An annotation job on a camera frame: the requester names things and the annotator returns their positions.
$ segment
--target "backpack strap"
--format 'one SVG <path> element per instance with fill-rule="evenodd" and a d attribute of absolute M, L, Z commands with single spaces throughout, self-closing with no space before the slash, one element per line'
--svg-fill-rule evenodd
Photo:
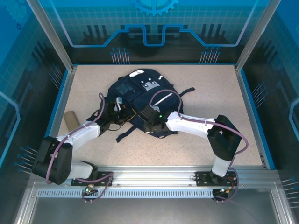
<path fill-rule="evenodd" d="M 131 134 L 136 128 L 137 128 L 136 126 L 132 126 L 132 127 L 130 127 L 130 129 L 127 130 L 125 133 L 120 134 L 120 135 L 117 137 L 117 139 L 116 139 L 117 143 L 119 143 L 123 138 L 126 138 L 126 137 L 127 137 L 129 134 Z"/>
<path fill-rule="evenodd" d="M 191 88 L 189 88 L 189 89 L 186 89 L 186 90 L 182 91 L 181 94 L 180 94 L 179 96 L 182 97 L 182 96 L 185 95 L 186 93 L 188 93 L 188 92 L 192 92 L 192 91 L 194 91 L 194 90 L 195 90 L 195 88 L 194 88 L 194 87 L 191 87 Z"/>

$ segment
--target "backpack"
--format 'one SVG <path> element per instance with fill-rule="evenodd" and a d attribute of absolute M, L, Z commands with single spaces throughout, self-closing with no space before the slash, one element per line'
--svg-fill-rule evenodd
<path fill-rule="evenodd" d="M 120 77 L 108 90 L 108 97 L 122 98 L 122 104 L 127 108 L 134 109 L 137 113 L 145 108 L 150 103 L 152 96 L 160 90 L 173 90 L 177 92 L 173 84 L 167 81 L 163 75 L 153 69 L 138 69 L 130 74 Z M 183 91 L 180 96 L 195 90 L 194 88 Z M 161 114 L 166 111 L 176 111 L 178 109 L 179 99 L 170 92 L 161 92 L 156 95 L 152 102 L 152 106 L 158 106 Z M 128 136 L 136 128 L 143 131 L 144 121 L 139 116 L 134 116 L 129 121 L 133 126 L 125 133 L 118 136 L 117 142 L 120 142 L 124 137 Z M 178 132 L 167 131 L 158 133 L 149 133 L 157 138 L 165 138 L 171 134 Z"/>

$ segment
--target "beige speckled surface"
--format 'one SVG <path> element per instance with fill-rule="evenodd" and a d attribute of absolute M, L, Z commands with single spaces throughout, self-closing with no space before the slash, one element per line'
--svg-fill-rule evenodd
<path fill-rule="evenodd" d="M 98 93 L 106 95 L 118 77 L 139 68 L 157 70 L 178 92 L 194 87 L 196 91 L 183 96 L 184 114 L 201 118 L 226 115 L 249 140 L 248 150 L 237 156 L 234 164 L 262 164 L 232 65 L 80 65 L 65 112 L 73 110 L 79 122 L 84 123 L 99 108 Z M 135 130 L 117 143 L 117 136 L 130 127 L 128 123 L 119 131 L 105 132 L 74 152 L 73 160 L 97 165 L 212 165 L 214 162 L 209 142 L 186 133 L 158 139 Z M 67 132 L 62 120 L 59 135 Z"/>

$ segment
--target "gear logo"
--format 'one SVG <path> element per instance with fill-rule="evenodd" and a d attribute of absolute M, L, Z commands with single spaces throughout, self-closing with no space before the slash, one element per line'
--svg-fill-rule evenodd
<path fill-rule="evenodd" d="M 174 9 L 174 4 L 178 3 L 178 0 L 131 0 L 131 3 L 141 13 L 156 16 L 157 14 L 168 13 L 169 9 Z"/>
<path fill-rule="evenodd" d="M 27 15 L 27 3 L 25 0 L 0 0 L 0 6 L 6 10 L 17 23 L 22 23 Z"/>

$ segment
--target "black mounting plate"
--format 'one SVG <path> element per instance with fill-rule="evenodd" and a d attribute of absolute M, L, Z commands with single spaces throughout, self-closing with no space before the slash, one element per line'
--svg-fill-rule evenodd
<path fill-rule="evenodd" d="M 108 174 L 110 174 L 111 172 L 98 172 L 98 177 L 97 179 L 100 179 Z M 104 180 L 102 181 L 99 181 L 97 183 L 94 184 L 94 186 L 97 186 L 97 187 L 105 187 L 108 183 L 108 180 L 109 180 L 109 177 L 105 178 Z M 112 186 L 112 182 L 113 182 L 113 179 L 111 180 L 111 182 L 108 184 L 109 187 Z M 73 187 L 86 187 L 88 186 L 89 183 L 85 183 L 85 182 L 82 182 L 82 181 L 78 181 L 76 179 L 72 179 L 71 181 L 71 186 Z"/>
<path fill-rule="evenodd" d="M 210 176 L 210 171 L 195 172 L 195 176 L 193 177 L 193 180 L 196 181 L 197 187 L 219 187 L 219 186 L 230 187 L 232 186 L 232 183 L 228 178 L 232 177 L 234 186 L 237 186 L 237 179 L 234 171 L 228 171 L 227 174 L 223 177 L 223 180 L 219 185 L 215 184 L 211 180 L 211 178 L 208 178 L 209 176 Z"/>

